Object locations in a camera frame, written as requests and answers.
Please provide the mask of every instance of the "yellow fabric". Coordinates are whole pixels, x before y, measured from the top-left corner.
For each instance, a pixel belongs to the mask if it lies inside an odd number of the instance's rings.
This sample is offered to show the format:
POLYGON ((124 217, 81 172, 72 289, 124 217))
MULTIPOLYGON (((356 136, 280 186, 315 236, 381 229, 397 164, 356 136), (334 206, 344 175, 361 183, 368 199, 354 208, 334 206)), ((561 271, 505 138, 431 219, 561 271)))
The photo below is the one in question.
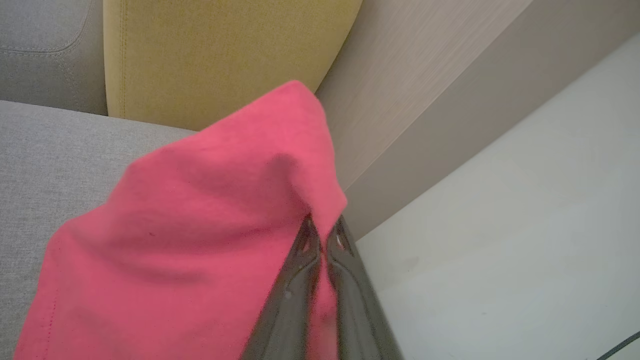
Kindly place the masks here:
POLYGON ((104 0, 109 115, 200 130, 291 79, 315 91, 361 0, 104 0))

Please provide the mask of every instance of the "gray fabric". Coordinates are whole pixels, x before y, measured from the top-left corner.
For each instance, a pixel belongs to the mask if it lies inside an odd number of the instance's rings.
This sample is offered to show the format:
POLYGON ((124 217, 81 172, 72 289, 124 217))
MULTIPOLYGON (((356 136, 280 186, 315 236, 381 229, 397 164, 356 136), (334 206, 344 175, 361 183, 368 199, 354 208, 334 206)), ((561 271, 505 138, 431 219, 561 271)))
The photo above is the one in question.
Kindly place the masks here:
POLYGON ((13 356, 48 239, 134 159, 192 131, 0 101, 0 359, 13 356))
POLYGON ((106 115, 102 0, 1 0, 0 100, 106 115))

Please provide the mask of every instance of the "pink fabric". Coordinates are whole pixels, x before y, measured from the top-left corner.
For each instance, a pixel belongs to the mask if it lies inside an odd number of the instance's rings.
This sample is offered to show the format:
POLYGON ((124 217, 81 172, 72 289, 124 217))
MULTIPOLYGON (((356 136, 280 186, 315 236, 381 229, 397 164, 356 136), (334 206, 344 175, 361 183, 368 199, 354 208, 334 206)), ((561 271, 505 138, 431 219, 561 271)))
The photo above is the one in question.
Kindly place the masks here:
MULTIPOLYGON (((304 216, 326 238, 345 205, 322 107, 287 83, 53 235, 15 359, 237 359, 304 216)), ((311 324, 311 358, 337 358, 326 271, 311 324)))

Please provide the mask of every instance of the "pink garment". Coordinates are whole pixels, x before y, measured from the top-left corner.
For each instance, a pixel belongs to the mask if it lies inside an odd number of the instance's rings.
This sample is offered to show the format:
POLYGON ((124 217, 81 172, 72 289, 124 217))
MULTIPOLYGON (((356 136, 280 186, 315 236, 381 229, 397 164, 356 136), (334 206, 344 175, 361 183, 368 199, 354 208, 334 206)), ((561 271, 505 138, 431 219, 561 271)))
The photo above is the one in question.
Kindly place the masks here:
MULTIPOLYGON (((47 246, 14 359, 237 359, 307 213, 346 205, 319 101, 292 81, 134 161, 47 246)), ((310 357, 336 359, 321 274, 310 357)))

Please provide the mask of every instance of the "black cable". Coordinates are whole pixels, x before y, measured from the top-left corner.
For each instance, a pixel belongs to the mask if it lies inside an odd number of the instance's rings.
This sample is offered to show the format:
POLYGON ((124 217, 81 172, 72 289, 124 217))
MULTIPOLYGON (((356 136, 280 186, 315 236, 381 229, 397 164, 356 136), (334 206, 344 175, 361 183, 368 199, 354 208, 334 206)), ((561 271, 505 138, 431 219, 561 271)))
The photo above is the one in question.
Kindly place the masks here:
POLYGON ((637 333, 629 336, 625 341, 622 341, 621 343, 617 344, 616 347, 614 347, 611 350, 609 350, 603 356, 600 356, 598 358, 598 360, 605 360, 605 359, 610 358, 613 354, 617 353, 623 347, 626 347, 627 345, 631 344, 634 340, 637 340, 638 338, 640 338, 640 331, 638 331, 637 333))

